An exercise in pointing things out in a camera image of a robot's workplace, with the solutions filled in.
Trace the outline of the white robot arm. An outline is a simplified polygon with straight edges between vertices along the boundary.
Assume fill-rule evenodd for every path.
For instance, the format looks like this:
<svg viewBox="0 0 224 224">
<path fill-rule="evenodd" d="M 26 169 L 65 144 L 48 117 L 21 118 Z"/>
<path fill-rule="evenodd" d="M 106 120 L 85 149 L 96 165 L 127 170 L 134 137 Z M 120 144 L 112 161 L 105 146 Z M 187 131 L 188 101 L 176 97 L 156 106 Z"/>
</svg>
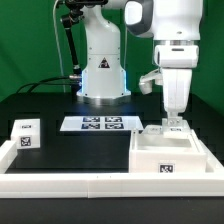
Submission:
<svg viewBox="0 0 224 224">
<path fill-rule="evenodd" d="M 124 10 L 125 25 L 137 37 L 154 41 L 153 61 L 158 67 L 140 78 L 144 94 L 152 85 L 163 87 L 169 125 L 180 125 L 186 110 L 192 69 L 197 66 L 199 24 L 203 0 L 108 0 L 106 8 Z M 78 96 L 94 103 L 115 101 L 130 94 L 120 65 L 120 31 L 95 3 L 84 5 L 87 66 Z"/>
</svg>

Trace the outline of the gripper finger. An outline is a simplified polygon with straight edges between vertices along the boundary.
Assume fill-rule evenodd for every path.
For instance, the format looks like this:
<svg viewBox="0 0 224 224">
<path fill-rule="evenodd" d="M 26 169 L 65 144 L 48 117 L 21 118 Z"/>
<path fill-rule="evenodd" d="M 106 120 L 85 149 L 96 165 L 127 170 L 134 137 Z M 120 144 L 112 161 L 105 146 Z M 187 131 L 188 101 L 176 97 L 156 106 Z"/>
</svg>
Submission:
<svg viewBox="0 0 224 224">
<path fill-rule="evenodd" d="M 175 113 L 175 117 L 174 117 L 174 119 L 175 119 L 175 124 L 176 124 L 177 126 L 182 126 L 182 123 L 183 123 L 183 118 L 182 118 L 182 116 L 180 116 L 178 113 Z"/>
<path fill-rule="evenodd" d="M 168 124 L 168 126 L 174 125 L 174 113 L 173 112 L 167 112 L 167 124 Z"/>
</svg>

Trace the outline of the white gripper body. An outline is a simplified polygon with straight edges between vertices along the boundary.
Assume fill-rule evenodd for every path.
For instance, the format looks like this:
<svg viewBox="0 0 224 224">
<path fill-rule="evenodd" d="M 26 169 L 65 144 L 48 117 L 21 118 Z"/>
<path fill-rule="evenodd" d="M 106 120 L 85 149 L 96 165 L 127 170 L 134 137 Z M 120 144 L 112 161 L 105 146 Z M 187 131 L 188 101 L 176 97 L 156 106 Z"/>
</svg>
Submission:
<svg viewBox="0 0 224 224">
<path fill-rule="evenodd" d="M 192 70 L 163 68 L 161 72 L 165 111 L 167 113 L 183 113 L 188 103 Z"/>
</svg>

